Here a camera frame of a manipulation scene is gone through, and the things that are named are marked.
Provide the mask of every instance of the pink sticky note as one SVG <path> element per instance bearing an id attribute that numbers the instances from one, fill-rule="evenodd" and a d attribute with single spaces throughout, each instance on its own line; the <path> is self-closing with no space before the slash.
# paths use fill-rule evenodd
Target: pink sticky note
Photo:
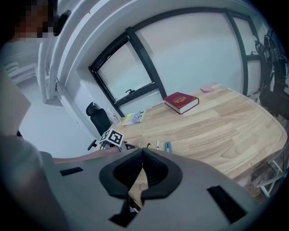
<path id="1" fill-rule="evenodd" d="M 212 92 L 214 89 L 209 86 L 205 86 L 205 87 L 202 87 L 201 90 L 203 92 Z"/>

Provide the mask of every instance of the black office chair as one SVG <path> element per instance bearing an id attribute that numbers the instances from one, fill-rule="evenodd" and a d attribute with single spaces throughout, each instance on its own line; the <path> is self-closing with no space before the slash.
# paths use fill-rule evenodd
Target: black office chair
<path id="1" fill-rule="evenodd" d="M 106 132 L 110 126 L 112 125 L 111 121 L 109 120 L 105 110 L 103 108 L 98 109 L 93 102 L 89 104 L 89 106 L 86 108 L 86 114 L 90 116 L 90 120 L 93 122 L 94 126 L 98 130 L 100 136 L 103 135 L 104 132 Z M 90 150 L 92 147 L 96 147 L 97 144 L 95 143 L 96 139 L 90 144 L 90 146 L 87 148 L 87 150 Z M 127 149 L 135 148 L 136 146 L 126 143 Z"/>

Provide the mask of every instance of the paper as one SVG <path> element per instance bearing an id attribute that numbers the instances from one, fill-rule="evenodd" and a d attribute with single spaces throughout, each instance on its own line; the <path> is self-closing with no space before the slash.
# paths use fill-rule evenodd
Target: paper
<path id="1" fill-rule="evenodd" d="M 209 87 L 209 86 L 203 87 L 203 88 L 201 88 L 201 90 L 202 90 L 203 92 L 212 92 L 212 91 L 214 91 L 214 89 L 211 88 L 211 87 Z"/>
<path id="2" fill-rule="evenodd" d="M 143 121 L 146 110 L 139 111 L 137 113 L 130 113 L 127 115 L 125 121 L 123 121 L 122 126 L 124 125 L 134 125 Z"/>

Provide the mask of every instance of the black handle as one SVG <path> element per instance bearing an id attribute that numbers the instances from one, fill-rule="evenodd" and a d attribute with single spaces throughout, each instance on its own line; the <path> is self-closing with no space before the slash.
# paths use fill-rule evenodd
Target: black handle
<path id="1" fill-rule="evenodd" d="M 129 94 L 131 94 L 131 93 L 133 93 L 135 90 L 131 90 L 131 89 L 128 89 L 127 91 L 126 91 L 126 93 L 128 92 Z"/>
<path id="2" fill-rule="evenodd" d="M 96 139 L 93 142 L 91 142 L 91 144 L 90 144 L 90 146 L 88 147 L 87 150 L 90 150 L 92 147 L 96 147 L 97 144 L 95 142 L 96 142 Z"/>

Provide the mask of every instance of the yellow booklet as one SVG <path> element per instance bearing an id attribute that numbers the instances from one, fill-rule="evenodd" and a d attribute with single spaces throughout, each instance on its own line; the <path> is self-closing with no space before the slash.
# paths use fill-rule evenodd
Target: yellow booklet
<path id="1" fill-rule="evenodd" d="M 127 115 L 126 119 L 123 121 L 122 126 L 124 125 L 134 125 L 143 121 L 146 110 L 139 111 L 137 113 L 130 113 Z"/>

